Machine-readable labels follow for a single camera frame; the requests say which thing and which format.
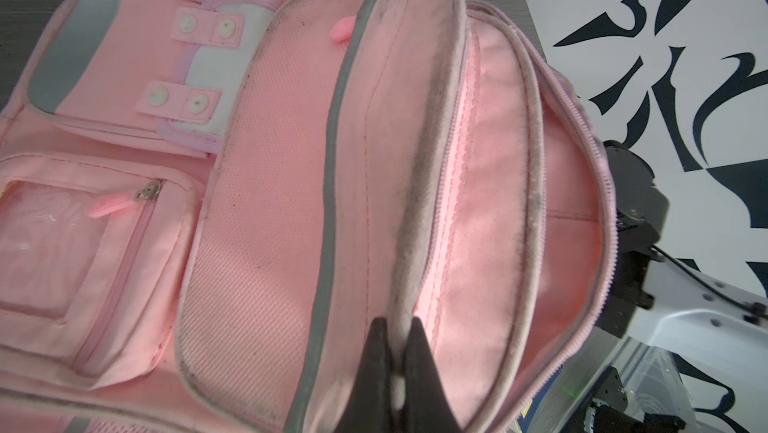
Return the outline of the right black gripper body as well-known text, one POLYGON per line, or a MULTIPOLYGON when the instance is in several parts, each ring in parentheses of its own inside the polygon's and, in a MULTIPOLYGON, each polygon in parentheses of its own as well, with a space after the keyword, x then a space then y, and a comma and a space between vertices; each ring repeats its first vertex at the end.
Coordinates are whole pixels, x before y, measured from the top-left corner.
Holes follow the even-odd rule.
POLYGON ((618 141, 604 143, 616 196, 618 255, 613 281, 596 326, 616 338, 626 333, 635 311, 649 310, 654 297, 643 290, 646 273, 669 211, 651 167, 618 141))

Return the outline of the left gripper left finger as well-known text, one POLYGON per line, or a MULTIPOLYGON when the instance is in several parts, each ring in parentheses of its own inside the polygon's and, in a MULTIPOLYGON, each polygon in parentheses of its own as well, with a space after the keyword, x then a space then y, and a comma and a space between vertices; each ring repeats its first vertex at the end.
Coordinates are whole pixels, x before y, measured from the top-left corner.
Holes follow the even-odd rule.
POLYGON ((391 350, 385 318, 370 325, 354 384, 335 428, 337 433, 388 433, 392 431, 391 350))

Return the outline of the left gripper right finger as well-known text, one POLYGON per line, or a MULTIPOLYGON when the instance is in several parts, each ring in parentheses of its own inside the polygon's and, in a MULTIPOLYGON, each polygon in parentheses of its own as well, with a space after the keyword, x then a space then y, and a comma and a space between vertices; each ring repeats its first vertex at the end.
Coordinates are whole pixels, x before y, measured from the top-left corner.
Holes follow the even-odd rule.
POLYGON ((447 401, 426 332, 414 317, 407 337, 403 372, 405 400, 401 424, 408 433, 459 433, 461 431, 447 401))

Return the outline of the pink student backpack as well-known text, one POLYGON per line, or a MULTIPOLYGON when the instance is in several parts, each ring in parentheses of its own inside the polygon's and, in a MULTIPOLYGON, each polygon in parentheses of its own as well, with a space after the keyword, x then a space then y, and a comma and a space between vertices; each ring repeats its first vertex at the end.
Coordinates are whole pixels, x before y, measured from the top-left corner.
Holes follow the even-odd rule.
POLYGON ((460 432, 501 432, 589 336, 615 223, 492 4, 65 0, 1 114, 1 428, 334 432, 382 317, 404 432, 417 317, 460 432))

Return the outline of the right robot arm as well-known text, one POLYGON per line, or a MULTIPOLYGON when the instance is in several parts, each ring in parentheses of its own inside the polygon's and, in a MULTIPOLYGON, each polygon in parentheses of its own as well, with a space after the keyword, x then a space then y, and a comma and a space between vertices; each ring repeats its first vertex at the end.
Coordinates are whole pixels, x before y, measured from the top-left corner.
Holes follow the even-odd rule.
POLYGON ((638 155, 617 141, 604 146, 616 190, 618 257, 598 327, 766 388, 766 299, 658 248, 668 199, 638 155))

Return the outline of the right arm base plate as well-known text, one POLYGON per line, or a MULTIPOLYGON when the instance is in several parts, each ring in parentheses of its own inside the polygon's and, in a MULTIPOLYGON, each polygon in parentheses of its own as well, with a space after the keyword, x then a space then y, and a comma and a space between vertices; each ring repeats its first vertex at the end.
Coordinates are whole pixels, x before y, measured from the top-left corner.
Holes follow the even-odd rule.
POLYGON ((628 398, 618 370, 608 366, 562 427, 562 433, 677 433, 686 422, 675 415, 645 413, 637 420, 625 413, 628 398))

